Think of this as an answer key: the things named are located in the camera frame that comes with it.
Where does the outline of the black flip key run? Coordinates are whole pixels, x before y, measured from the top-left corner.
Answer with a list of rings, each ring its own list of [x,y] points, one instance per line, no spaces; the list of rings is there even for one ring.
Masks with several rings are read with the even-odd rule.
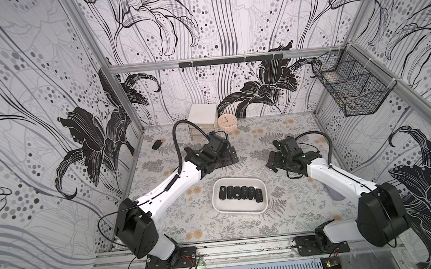
[[[257,203],[263,202],[263,192],[261,189],[255,189],[255,200]]]
[[[226,200],[226,198],[227,198],[227,188],[225,186],[222,186],[219,189],[219,199]]]

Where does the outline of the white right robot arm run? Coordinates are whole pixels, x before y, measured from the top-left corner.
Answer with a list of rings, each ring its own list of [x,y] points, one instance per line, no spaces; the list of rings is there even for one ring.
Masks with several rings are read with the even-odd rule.
[[[319,252],[336,251],[344,242],[365,240],[376,247],[395,246],[397,237],[408,230],[411,221],[396,187],[364,180],[333,164],[333,149],[327,156],[318,151],[304,151],[297,137],[273,141],[266,166],[284,170],[295,179],[312,178],[323,183],[334,200],[349,200],[357,207],[356,217],[331,220],[315,229]]]

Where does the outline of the pink round alarm clock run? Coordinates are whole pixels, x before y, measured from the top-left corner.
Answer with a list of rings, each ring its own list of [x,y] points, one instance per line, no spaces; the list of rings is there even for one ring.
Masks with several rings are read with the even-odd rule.
[[[237,117],[233,114],[223,114],[218,117],[219,129],[225,133],[232,133],[237,130]]]

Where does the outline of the white mini drawer cabinet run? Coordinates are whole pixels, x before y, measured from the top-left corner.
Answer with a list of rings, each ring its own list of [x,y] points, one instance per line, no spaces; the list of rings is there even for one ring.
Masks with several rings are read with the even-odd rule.
[[[218,130],[217,106],[215,104],[193,104],[188,121],[197,125],[206,133]]]

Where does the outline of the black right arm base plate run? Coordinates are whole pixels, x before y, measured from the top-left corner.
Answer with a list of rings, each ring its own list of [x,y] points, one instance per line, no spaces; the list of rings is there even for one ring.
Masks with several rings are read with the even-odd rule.
[[[292,247],[303,257],[334,254],[335,252],[345,253],[351,250],[346,242],[332,243],[319,235],[296,236],[292,240]]]

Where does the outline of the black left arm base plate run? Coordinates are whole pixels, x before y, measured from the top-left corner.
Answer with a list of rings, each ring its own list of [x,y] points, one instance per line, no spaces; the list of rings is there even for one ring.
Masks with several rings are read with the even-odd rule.
[[[193,268],[197,264],[197,247],[179,247],[172,255],[162,260],[159,257],[148,255],[145,269],[185,269]]]

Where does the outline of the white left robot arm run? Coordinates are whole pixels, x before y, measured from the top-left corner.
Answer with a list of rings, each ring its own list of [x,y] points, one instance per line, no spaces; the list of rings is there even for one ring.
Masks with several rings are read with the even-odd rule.
[[[176,256],[178,244],[158,232],[157,223],[167,209],[206,175],[238,162],[236,150],[227,137],[212,135],[200,150],[185,148],[181,167],[155,189],[133,201],[124,200],[118,210],[115,235],[137,259],[154,256],[167,261]]]

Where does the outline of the purple grey cloth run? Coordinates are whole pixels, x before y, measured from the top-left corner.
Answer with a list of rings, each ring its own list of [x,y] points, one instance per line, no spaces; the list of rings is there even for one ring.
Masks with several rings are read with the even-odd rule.
[[[334,201],[342,201],[345,200],[345,196],[340,194],[339,192],[337,192],[335,189],[329,187],[328,185],[325,185],[326,189],[328,190],[328,193],[330,195],[330,197],[334,200]]]

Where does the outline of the white rectangular storage tray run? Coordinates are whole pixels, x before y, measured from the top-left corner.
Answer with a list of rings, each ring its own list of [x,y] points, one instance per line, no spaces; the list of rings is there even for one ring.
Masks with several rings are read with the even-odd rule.
[[[212,206],[223,214],[263,214],[268,208],[266,184],[260,179],[222,178],[213,187]]]

